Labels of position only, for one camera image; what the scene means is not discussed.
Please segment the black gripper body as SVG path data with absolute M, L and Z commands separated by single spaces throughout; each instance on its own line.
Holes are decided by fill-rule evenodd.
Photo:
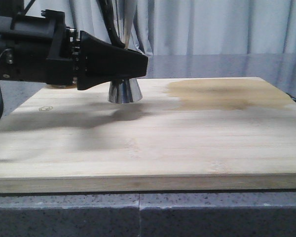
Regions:
M 65 13 L 46 9 L 42 17 L 0 10 L 0 79 L 70 86 L 73 43 Z

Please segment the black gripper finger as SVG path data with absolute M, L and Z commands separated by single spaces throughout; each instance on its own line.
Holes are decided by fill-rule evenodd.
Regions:
M 80 31 L 76 83 L 78 90 L 87 90 L 109 81 L 143 77 L 147 73 L 147 67 L 147 56 L 113 46 Z

